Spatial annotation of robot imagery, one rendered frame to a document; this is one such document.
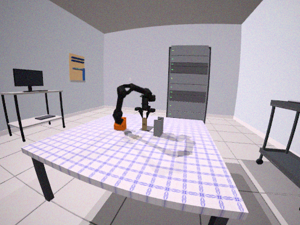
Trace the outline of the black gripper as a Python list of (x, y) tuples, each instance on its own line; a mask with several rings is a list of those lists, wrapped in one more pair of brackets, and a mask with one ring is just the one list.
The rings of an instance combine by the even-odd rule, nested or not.
[(148, 111), (148, 112), (146, 112), (146, 119), (147, 119), (148, 116), (149, 116), (149, 113), (154, 113), (155, 112), (155, 108), (148, 109), (148, 104), (149, 104), (148, 102), (142, 102), (141, 103), (142, 107), (135, 107), (134, 110), (138, 111), (142, 118), (143, 118), (143, 111)]

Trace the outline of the grey open bin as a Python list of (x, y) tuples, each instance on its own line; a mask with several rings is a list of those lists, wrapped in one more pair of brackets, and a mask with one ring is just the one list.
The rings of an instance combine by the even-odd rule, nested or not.
[(154, 119), (154, 135), (156, 137), (160, 137), (163, 134), (163, 124), (164, 117), (158, 117), (157, 120)]

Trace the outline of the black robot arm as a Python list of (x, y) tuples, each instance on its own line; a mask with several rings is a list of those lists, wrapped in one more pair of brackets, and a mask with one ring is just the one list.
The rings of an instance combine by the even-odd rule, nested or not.
[[(125, 88), (130, 88), (129, 91), (126, 91)], [(124, 84), (117, 87), (117, 105), (116, 109), (114, 110), (112, 116), (116, 124), (121, 125), (124, 121), (122, 119), (123, 117), (123, 111), (122, 111), (122, 105), (123, 100), (126, 97), (127, 94), (129, 94), (131, 91), (136, 91), (139, 93), (142, 93), (140, 97), (142, 97), (142, 102), (154, 102), (155, 101), (155, 94), (152, 95), (152, 92), (149, 90), (149, 88), (142, 88), (139, 86), (136, 86), (132, 83), (130, 84)]]

